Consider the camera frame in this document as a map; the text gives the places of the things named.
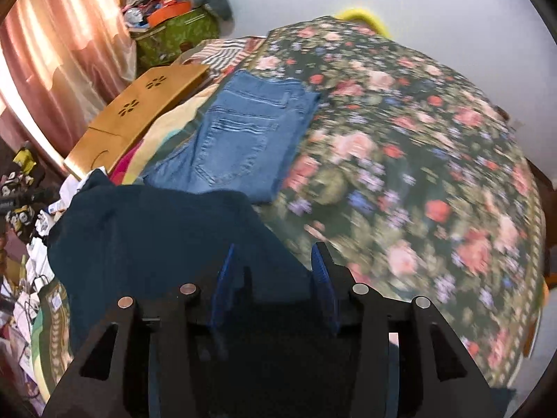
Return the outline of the dark teal fleece pants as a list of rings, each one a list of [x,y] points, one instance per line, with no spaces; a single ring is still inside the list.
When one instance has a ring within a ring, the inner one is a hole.
[[[192,331],[204,417],[349,417],[352,338],[323,319],[313,245],[292,254],[241,193],[116,186],[94,172],[51,230],[48,258],[75,356],[121,297],[161,300],[235,246],[221,323]]]

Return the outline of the pink orange curtain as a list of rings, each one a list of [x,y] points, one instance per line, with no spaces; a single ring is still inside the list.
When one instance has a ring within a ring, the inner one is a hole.
[[[56,172],[136,76],[124,0],[15,0],[1,21],[1,137]]]

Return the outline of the green floral storage box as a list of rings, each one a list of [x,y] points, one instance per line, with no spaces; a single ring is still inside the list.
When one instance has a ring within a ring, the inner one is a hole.
[[[167,65],[181,55],[183,48],[189,50],[219,37],[218,21],[204,9],[194,9],[138,34],[138,61],[143,68]]]

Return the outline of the floral green bedspread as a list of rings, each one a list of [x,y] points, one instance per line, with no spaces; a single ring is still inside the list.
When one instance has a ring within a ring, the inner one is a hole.
[[[538,190],[483,92],[425,54],[332,17],[277,28],[220,82],[159,116],[123,182],[110,182],[181,192],[143,176],[192,138],[199,109],[240,71],[322,94],[277,197],[244,194],[260,221],[294,255],[330,243],[388,298],[430,297],[488,384],[510,386],[540,307]],[[56,275],[41,302],[42,367],[57,383],[74,353]]]

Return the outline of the folded blue denim jeans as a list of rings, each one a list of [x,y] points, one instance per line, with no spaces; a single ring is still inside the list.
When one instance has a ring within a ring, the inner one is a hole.
[[[234,73],[199,109],[192,138],[152,167],[143,181],[187,193],[234,191],[254,204],[273,201],[322,94],[298,80]]]

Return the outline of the orange box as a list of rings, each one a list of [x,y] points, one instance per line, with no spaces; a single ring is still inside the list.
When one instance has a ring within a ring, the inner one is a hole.
[[[173,5],[168,5],[160,9],[156,9],[146,20],[151,28],[182,14],[189,12],[192,9],[192,4],[190,2],[178,2]]]

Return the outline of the striped blanket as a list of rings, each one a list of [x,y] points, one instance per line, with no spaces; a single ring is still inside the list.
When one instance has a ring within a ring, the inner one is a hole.
[[[173,65],[208,65],[209,79],[212,83],[218,83],[243,60],[256,52],[264,41],[264,37],[258,36],[205,40],[181,53],[173,61]]]

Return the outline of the yellow curved pillow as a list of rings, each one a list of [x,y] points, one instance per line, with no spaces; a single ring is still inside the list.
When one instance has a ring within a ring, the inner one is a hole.
[[[376,16],[369,9],[364,8],[348,8],[338,12],[335,17],[339,20],[347,22],[359,22],[367,25],[372,31],[378,33],[384,38],[390,39],[391,34],[382,21],[381,18]]]

